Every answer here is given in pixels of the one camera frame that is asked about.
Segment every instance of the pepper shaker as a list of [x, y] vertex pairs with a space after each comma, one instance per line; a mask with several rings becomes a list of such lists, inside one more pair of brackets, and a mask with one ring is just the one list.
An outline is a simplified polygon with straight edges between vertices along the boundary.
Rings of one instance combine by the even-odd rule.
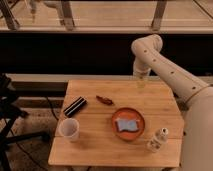
[[147, 143], [147, 148], [152, 152], [157, 152], [160, 147], [166, 143], [168, 134], [169, 130], [167, 128], [157, 130], [151, 140]]

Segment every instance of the table leg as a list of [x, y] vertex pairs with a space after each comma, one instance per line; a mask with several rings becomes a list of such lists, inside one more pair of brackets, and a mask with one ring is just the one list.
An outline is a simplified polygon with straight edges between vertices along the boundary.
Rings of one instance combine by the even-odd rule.
[[172, 168], [172, 167], [167, 167], [167, 168], [164, 168], [164, 169], [162, 169], [161, 171], [172, 171], [174, 168]]
[[91, 166], [72, 166], [73, 171], [89, 171]]

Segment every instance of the white container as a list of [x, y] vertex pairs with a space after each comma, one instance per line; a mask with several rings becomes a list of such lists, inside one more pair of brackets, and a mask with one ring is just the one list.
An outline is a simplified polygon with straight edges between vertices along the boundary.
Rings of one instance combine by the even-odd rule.
[[160, 147], [166, 143], [169, 130], [167, 128], [161, 128], [155, 132], [152, 139], [147, 143], [147, 148], [152, 152], [157, 152]]
[[59, 124], [58, 132], [71, 142], [77, 141], [79, 138], [79, 122], [73, 118], [64, 119]]

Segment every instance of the tripod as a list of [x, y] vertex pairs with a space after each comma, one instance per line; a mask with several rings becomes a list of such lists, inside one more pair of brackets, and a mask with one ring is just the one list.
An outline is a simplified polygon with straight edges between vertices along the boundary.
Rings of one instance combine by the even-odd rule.
[[50, 137], [45, 131], [7, 137], [18, 117], [26, 117], [28, 114], [11, 104], [18, 99], [15, 91], [8, 88], [11, 79], [0, 74], [0, 119], [4, 119], [6, 126], [0, 132], [0, 162], [5, 171], [10, 171], [9, 161], [6, 155], [8, 145], [34, 137], [41, 137], [43, 141], [49, 141]]

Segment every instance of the wooden table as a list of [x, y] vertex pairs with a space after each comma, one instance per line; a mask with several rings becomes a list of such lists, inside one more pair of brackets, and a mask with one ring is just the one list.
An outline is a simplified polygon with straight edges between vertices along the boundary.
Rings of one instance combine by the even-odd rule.
[[[114, 106], [96, 100], [110, 98]], [[70, 143], [56, 129], [49, 156], [50, 165], [179, 167], [184, 122], [170, 88], [161, 81], [71, 80], [62, 111], [79, 96], [88, 104], [75, 115], [80, 123], [80, 138]], [[121, 107], [138, 110], [145, 119], [144, 133], [134, 141], [117, 137], [111, 128], [112, 114]], [[60, 114], [58, 124], [65, 119]], [[157, 153], [146, 148], [156, 130], [169, 129], [167, 143]]]

